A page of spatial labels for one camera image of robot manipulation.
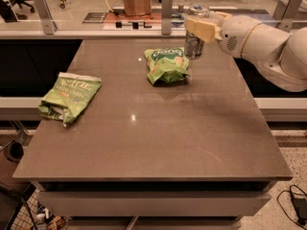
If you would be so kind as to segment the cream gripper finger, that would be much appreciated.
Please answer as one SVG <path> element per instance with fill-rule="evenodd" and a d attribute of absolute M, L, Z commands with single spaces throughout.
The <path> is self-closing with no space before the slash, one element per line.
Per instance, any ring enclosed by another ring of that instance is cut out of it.
<path fill-rule="evenodd" d="M 211 11 L 209 17 L 217 24 L 223 25 L 224 22 L 231 17 L 230 13 L 221 11 Z"/>
<path fill-rule="evenodd" d="M 205 43 L 211 43 L 220 38 L 219 29 L 215 23 L 187 17 L 184 21 L 184 26 L 187 32 L 193 34 Z"/>

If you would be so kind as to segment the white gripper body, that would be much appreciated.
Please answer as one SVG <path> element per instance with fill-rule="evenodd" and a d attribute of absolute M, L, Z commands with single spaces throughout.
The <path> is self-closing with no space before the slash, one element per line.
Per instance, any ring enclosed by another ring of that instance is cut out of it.
<path fill-rule="evenodd" d="M 221 50 L 234 58 L 251 56 L 251 34 L 261 24 L 260 20 L 247 15 L 235 15 L 228 18 L 222 28 L 222 39 L 218 42 Z"/>

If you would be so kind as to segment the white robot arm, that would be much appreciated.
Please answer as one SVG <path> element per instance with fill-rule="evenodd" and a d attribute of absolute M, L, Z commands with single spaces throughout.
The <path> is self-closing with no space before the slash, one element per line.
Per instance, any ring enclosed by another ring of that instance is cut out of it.
<path fill-rule="evenodd" d="M 306 29 L 288 33 L 248 15 L 220 11 L 189 15 L 184 26 L 202 41 L 216 42 L 224 53 L 250 62 L 277 87 L 289 92 L 307 90 Z"/>

